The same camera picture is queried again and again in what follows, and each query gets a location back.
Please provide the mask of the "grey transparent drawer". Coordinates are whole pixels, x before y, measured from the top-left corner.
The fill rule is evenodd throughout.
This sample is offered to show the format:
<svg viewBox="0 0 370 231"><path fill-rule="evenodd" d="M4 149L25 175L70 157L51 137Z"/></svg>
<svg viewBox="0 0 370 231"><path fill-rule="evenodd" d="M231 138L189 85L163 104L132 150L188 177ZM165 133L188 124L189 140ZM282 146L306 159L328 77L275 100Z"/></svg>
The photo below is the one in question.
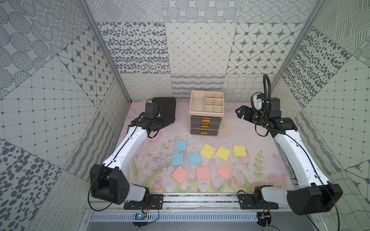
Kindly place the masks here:
<svg viewBox="0 0 370 231"><path fill-rule="evenodd" d="M206 117L206 116L191 116L191 123L203 123L203 124L221 124L221 117Z"/></svg>

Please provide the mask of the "yellow sticky note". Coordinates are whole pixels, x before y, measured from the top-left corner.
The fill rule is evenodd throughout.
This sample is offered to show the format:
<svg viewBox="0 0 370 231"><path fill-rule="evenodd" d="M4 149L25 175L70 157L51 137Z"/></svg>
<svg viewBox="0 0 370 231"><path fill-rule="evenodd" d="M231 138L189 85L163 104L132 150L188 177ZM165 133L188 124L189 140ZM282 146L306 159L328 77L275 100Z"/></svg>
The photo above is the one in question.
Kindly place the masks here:
<svg viewBox="0 0 370 231"><path fill-rule="evenodd" d="M214 152L215 152L215 149L213 147L211 147L208 144L205 144L203 146L203 148L201 149L200 154L202 154L203 156L207 157L208 159L211 159L211 157L213 156Z"/></svg>
<svg viewBox="0 0 370 231"><path fill-rule="evenodd" d="M220 146L216 152L216 156L227 161L229 156L231 154L231 151L223 146Z"/></svg>
<svg viewBox="0 0 370 231"><path fill-rule="evenodd" d="M244 145L233 145L233 151L235 157L246 157L247 152Z"/></svg>

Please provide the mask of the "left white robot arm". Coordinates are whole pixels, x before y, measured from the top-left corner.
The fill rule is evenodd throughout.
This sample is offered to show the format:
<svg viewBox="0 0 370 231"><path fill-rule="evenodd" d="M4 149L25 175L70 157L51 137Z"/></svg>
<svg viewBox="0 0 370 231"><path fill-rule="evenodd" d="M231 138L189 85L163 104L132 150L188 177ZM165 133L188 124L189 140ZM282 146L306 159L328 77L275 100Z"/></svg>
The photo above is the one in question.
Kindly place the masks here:
<svg viewBox="0 0 370 231"><path fill-rule="evenodd" d="M102 164L95 164L91 168L91 196L117 205L126 201L147 202L149 189L130 184L125 174L141 144L151 138L152 132L157 133L170 124L172 122L166 114L150 116L148 113L142 113L135 118L117 149Z"/></svg>

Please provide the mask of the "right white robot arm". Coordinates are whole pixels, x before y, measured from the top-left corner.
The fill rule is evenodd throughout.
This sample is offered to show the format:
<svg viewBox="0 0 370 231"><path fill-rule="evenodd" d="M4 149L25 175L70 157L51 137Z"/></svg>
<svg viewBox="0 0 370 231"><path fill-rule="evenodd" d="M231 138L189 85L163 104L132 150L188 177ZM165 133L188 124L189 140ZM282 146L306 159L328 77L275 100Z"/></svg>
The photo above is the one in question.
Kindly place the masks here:
<svg viewBox="0 0 370 231"><path fill-rule="evenodd" d="M293 120L281 118L280 114L270 117L266 112L245 105L236 109L238 118L261 126L271 134L286 156L299 186L297 190L283 190L270 185L257 186L252 201L260 209L277 204L289 207L297 215L329 212L336 207L343 190L339 184L331 183L320 170L306 149Z"/></svg>

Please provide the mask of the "blue sticky note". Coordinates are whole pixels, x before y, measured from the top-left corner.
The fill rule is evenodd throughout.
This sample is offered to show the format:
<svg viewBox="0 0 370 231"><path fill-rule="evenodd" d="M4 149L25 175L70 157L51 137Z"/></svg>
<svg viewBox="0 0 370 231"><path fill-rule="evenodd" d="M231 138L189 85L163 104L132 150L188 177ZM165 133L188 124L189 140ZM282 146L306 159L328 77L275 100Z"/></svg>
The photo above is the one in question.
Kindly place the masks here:
<svg viewBox="0 0 370 231"><path fill-rule="evenodd" d="M176 153L171 155L171 165L172 166L182 166L184 165L184 154Z"/></svg>
<svg viewBox="0 0 370 231"><path fill-rule="evenodd" d="M189 153L188 154L188 161L189 161L189 165L190 166L201 164L202 163L202 159L200 157L200 153L199 152Z"/></svg>
<svg viewBox="0 0 370 231"><path fill-rule="evenodd" d="M175 151L185 152L187 150L186 140L176 140L174 145Z"/></svg>

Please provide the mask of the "bottom grey drawer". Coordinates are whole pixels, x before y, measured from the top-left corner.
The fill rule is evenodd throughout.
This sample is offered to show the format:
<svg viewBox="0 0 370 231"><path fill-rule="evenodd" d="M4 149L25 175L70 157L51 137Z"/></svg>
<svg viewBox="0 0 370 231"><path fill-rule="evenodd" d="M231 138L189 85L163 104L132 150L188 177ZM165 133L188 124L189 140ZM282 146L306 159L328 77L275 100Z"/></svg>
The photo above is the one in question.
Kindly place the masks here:
<svg viewBox="0 0 370 231"><path fill-rule="evenodd" d="M218 130L198 130L198 129L191 129L191 135L204 135L204 136L217 136Z"/></svg>

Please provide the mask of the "blue sticky note lower left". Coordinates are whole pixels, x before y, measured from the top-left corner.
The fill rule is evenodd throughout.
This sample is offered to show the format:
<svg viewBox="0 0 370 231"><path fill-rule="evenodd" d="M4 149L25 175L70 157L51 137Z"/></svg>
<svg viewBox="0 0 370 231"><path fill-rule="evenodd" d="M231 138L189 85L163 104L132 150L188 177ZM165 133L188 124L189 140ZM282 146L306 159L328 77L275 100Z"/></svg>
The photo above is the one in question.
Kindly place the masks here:
<svg viewBox="0 0 370 231"><path fill-rule="evenodd" d="M171 165L172 166L182 166L184 165L184 154L176 153L171 155Z"/></svg>

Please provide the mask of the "pink sticky note left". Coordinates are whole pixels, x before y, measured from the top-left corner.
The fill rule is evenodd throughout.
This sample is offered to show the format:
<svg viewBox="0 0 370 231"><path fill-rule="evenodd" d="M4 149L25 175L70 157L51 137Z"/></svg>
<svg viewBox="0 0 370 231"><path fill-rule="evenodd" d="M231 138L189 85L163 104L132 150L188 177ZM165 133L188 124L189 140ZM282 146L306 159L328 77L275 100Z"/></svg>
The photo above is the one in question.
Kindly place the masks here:
<svg viewBox="0 0 370 231"><path fill-rule="evenodd" d="M183 167L178 166L177 169L173 172L172 178L174 178L179 184L182 184L185 179L188 177L189 172Z"/></svg>

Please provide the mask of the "pink sticky note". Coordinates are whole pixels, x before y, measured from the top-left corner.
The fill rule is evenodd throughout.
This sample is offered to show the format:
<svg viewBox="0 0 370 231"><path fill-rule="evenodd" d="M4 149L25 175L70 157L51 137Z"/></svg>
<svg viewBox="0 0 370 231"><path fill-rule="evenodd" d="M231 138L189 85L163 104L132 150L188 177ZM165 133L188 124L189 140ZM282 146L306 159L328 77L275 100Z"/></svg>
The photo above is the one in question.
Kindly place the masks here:
<svg viewBox="0 0 370 231"><path fill-rule="evenodd" d="M210 180L211 179L209 166L196 167L196 174L197 174L197 180L198 181Z"/></svg>
<svg viewBox="0 0 370 231"><path fill-rule="evenodd" d="M172 178L174 178L179 184L182 184L185 179L188 177L189 172L183 167L178 166L177 169L173 172Z"/></svg>
<svg viewBox="0 0 370 231"><path fill-rule="evenodd" d="M221 163L216 171L216 173L225 180L228 180L230 178L232 172L233 172L233 168L231 168L225 163Z"/></svg>

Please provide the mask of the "pink sticky note right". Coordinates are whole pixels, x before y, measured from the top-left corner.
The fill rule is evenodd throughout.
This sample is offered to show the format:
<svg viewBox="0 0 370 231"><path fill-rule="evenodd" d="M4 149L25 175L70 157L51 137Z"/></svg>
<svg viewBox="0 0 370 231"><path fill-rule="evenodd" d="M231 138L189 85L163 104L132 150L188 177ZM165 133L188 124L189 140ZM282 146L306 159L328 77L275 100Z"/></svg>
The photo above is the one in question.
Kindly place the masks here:
<svg viewBox="0 0 370 231"><path fill-rule="evenodd" d="M233 168L231 168L225 163L221 163L216 171L216 173L225 180L228 180L230 178L232 172L233 172Z"/></svg>

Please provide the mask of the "black plastic tool case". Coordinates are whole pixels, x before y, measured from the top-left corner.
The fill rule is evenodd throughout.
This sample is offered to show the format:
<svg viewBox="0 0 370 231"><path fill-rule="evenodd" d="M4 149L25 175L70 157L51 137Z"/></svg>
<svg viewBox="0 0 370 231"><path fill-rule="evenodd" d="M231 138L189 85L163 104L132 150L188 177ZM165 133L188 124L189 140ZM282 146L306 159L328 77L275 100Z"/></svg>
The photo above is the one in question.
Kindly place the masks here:
<svg viewBox="0 0 370 231"><path fill-rule="evenodd" d="M175 122L176 99L174 97L155 97L152 102L163 107L163 112L168 116L170 123Z"/></svg>

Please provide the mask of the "beige desk organizer cabinet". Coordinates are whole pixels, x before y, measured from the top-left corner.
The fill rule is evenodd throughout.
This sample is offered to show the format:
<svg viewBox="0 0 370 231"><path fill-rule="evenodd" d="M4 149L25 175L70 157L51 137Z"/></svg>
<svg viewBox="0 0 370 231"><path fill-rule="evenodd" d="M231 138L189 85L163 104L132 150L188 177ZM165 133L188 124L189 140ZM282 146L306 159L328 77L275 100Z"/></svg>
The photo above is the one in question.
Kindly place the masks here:
<svg viewBox="0 0 370 231"><path fill-rule="evenodd" d="M190 116L224 117L225 99L221 91L193 90L190 96Z"/></svg>

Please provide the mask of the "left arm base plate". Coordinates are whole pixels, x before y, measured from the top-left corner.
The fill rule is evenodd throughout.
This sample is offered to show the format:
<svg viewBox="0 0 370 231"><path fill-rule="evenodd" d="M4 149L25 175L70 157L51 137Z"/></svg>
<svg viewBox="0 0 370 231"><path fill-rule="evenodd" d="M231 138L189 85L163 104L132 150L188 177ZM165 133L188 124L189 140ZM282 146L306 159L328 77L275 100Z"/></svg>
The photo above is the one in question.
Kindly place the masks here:
<svg viewBox="0 0 370 231"><path fill-rule="evenodd" d="M149 194L142 201L126 201L124 210L162 210L164 201L163 194Z"/></svg>

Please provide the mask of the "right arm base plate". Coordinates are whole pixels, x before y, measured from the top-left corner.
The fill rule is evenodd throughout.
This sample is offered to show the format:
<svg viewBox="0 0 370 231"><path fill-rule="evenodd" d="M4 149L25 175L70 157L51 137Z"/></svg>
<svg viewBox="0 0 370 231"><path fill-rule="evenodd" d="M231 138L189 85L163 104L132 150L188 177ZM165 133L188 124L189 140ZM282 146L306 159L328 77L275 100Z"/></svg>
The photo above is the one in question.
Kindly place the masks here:
<svg viewBox="0 0 370 231"><path fill-rule="evenodd" d="M252 194L249 193L238 193L237 198L239 201L240 208L242 210L277 210L279 209L278 204L266 202L265 200L255 199Z"/></svg>

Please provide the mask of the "aluminium mounting rail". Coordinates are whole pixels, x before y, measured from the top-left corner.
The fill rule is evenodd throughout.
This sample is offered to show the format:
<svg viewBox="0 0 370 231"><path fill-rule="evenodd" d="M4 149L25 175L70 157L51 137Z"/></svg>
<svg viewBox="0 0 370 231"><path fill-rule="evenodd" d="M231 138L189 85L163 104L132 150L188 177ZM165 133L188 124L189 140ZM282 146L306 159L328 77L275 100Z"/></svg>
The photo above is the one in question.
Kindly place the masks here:
<svg viewBox="0 0 370 231"><path fill-rule="evenodd" d="M148 211L232 211L241 210L237 198L238 193L163 193L164 201L162 210L133 210L138 212ZM83 212L115 212L124 210L124 203L121 205L110 204L100 199L89 197L90 201L86 202L82 208ZM272 210L278 212L292 211L292 208L285 204L278 204L279 209ZM267 211L267 210L245 210L245 211Z"/></svg>

